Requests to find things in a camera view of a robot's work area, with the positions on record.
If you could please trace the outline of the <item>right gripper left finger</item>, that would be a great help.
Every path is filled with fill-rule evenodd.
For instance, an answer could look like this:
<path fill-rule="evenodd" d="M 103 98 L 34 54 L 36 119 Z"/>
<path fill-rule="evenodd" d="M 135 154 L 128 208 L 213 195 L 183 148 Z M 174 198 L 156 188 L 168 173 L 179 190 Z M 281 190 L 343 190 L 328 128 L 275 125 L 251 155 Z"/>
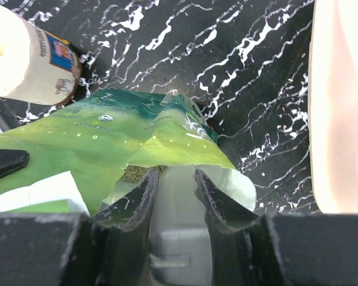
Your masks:
<path fill-rule="evenodd" d="M 159 173 L 92 217 L 79 216 L 61 257 L 59 285 L 143 285 Z"/>

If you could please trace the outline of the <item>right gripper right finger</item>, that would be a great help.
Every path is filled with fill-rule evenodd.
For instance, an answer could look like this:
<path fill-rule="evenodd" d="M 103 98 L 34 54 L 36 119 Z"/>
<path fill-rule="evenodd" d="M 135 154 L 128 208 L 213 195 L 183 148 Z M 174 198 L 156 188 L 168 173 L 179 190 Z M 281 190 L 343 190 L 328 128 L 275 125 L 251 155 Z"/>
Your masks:
<path fill-rule="evenodd" d="M 289 285 L 269 223 L 195 172 L 196 197 L 205 206 L 213 285 Z"/>

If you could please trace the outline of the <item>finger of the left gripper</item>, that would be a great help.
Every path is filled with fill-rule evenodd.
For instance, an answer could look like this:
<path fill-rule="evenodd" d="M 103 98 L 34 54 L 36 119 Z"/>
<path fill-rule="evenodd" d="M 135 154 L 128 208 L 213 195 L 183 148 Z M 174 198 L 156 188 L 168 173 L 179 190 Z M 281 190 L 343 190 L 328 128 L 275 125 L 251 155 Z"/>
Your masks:
<path fill-rule="evenodd" d="M 0 149 L 0 179 L 27 166 L 29 153 L 25 150 Z"/>

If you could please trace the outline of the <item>green litter bag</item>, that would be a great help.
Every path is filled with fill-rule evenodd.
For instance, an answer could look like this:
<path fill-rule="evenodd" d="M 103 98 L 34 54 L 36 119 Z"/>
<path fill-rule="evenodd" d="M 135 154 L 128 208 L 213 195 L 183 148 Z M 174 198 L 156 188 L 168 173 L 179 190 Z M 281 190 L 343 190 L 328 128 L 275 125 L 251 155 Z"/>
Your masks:
<path fill-rule="evenodd" d="M 252 181 L 217 145 L 188 97 L 103 90 L 0 134 L 0 151 L 20 168 L 0 178 L 0 212 L 83 212 L 94 215 L 134 189 L 152 168 L 159 189 L 196 189 L 195 171 L 253 210 Z"/>

